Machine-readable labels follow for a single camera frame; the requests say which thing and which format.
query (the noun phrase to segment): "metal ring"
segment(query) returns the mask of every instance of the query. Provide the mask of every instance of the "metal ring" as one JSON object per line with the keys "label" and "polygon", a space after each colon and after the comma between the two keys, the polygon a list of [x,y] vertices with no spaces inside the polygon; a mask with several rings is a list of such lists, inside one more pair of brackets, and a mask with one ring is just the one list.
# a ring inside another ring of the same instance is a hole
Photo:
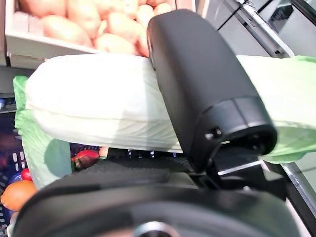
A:
{"label": "metal ring", "polygon": [[134,236],[135,237],[145,237],[145,234],[155,233],[156,237],[160,237],[159,233],[161,233],[161,237],[180,237],[178,232],[170,225],[167,225],[163,222],[151,221],[147,222],[143,225],[140,225],[135,229]]}

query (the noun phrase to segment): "pile of potatoes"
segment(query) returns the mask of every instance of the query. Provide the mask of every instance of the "pile of potatoes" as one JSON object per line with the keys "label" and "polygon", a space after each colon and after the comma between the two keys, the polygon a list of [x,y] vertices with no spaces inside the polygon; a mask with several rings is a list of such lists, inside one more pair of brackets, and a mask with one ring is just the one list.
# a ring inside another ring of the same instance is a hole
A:
{"label": "pile of potatoes", "polygon": [[146,29],[170,0],[19,0],[40,18],[44,35],[95,49],[149,57]]}

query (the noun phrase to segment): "red tomato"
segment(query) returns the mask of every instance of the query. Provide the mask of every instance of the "red tomato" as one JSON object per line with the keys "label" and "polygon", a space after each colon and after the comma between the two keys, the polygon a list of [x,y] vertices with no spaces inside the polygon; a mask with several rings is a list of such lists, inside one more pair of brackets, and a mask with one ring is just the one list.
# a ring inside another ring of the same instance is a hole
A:
{"label": "red tomato", "polygon": [[21,177],[23,180],[32,181],[32,177],[28,168],[25,168],[21,171]]}
{"label": "red tomato", "polygon": [[71,160],[75,163],[76,168],[88,168],[93,165],[99,158],[99,152],[94,150],[85,150],[79,152]]}

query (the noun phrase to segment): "plastic bag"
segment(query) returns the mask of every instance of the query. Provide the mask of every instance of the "plastic bag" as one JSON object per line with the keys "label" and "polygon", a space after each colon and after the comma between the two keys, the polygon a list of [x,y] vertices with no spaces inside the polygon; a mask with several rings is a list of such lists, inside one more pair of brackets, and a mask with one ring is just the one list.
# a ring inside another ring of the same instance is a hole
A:
{"label": "plastic bag", "polygon": [[[239,56],[279,133],[264,157],[290,162],[316,150],[316,59]],[[115,148],[181,152],[148,59],[71,55],[30,77],[27,108],[52,137]]]}
{"label": "plastic bag", "polygon": [[71,160],[69,143],[45,134],[35,123],[32,111],[25,108],[24,92],[26,77],[13,80],[17,111],[15,127],[22,138],[24,154],[37,189],[70,174]]}
{"label": "plastic bag", "polygon": [[27,108],[50,136],[73,143],[182,152],[150,61],[129,55],[70,55],[39,66]]}
{"label": "plastic bag", "polygon": [[278,130],[264,160],[292,162],[316,150],[316,58],[238,56]]}

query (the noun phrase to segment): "produce display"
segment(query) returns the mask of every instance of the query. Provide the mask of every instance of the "produce display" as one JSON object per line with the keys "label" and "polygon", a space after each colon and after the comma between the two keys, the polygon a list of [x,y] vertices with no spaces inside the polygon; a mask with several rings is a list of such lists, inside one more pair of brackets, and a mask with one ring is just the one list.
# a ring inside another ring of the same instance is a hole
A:
{"label": "produce display", "polygon": [[149,57],[146,29],[172,0],[19,0],[44,36],[105,52]]}

